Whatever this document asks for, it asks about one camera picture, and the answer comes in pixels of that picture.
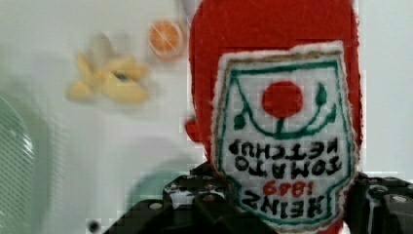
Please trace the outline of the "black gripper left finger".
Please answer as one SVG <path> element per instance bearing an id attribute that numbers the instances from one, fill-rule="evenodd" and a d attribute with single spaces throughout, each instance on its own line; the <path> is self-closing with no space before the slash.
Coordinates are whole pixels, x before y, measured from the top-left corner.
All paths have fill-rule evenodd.
<path id="1" fill-rule="evenodd" d="M 203 163 L 167 184 L 162 198 L 135 204 L 106 234 L 277 234 L 257 215 L 239 211 L 232 190 Z"/>

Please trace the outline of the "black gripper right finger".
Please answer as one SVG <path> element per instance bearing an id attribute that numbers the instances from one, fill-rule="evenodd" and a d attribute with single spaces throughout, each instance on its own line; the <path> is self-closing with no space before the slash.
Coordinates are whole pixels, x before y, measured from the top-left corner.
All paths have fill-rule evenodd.
<path id="1" fill-rule="evenodd" d="M 351 234 L 413 234 L 412 183 L 359 173 L 345 207 Z"/>

